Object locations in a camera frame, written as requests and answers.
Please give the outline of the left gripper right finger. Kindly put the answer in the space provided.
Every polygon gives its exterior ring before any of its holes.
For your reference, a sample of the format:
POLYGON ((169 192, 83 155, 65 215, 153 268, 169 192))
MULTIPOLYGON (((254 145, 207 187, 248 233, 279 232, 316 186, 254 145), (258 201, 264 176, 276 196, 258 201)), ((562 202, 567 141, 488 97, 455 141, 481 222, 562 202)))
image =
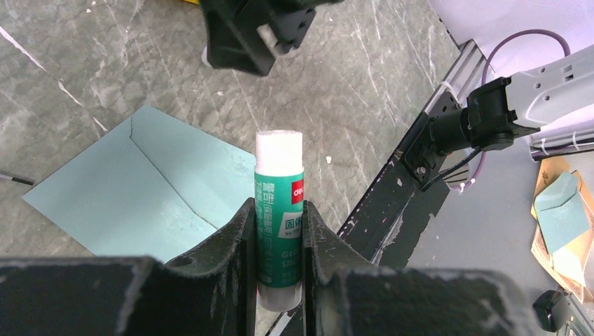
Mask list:
POLYGON ((305 335, 538 335, 531 302, 505 274, 374 265, 303 212, 305 335))

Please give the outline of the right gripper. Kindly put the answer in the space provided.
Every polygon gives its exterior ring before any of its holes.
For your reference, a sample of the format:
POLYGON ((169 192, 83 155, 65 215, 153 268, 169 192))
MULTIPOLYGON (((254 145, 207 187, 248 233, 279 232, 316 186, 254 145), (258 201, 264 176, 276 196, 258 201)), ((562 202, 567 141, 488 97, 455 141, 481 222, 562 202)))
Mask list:
POLYGON ((207 42, 202 61, 213 69, 267 76, 277 57, 301 46, 324 5, 340 0, 201 1, 207 42))

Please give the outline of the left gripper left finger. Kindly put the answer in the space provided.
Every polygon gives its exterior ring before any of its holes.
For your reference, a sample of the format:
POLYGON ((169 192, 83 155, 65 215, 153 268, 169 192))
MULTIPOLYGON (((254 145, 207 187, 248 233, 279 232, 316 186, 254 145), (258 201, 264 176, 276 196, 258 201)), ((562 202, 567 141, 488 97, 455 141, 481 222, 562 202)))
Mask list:
POLYGON ((254 199, 194 248, 150 256, 4 258, 2 335, 253 335, 254 199))

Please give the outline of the teal envelope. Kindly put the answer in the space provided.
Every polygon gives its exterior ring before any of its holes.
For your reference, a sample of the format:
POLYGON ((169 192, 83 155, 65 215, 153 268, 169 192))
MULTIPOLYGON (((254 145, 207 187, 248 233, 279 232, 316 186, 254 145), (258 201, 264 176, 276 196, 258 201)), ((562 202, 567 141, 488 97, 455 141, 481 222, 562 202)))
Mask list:
POLYGON ((252 154, 145 106, 24 200, 97 256, 166 262, 254 194, 252 154))

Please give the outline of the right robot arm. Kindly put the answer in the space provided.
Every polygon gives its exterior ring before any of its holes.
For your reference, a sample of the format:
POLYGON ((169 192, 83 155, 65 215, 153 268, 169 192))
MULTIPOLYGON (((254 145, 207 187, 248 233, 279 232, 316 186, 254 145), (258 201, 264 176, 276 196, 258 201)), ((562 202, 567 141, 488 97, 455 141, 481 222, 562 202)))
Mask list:
MULTIPOLYGON (((206 59, 215 69, 267 76, 276 54, 298 48, 318 1, 202 1, 206 59)), ((593 48, 473 90, 464 108, 420 114, 400 161, 423 190, 445 178, 434 173, 448 154, 501 151, 563 116, 593 103, 593 48)))

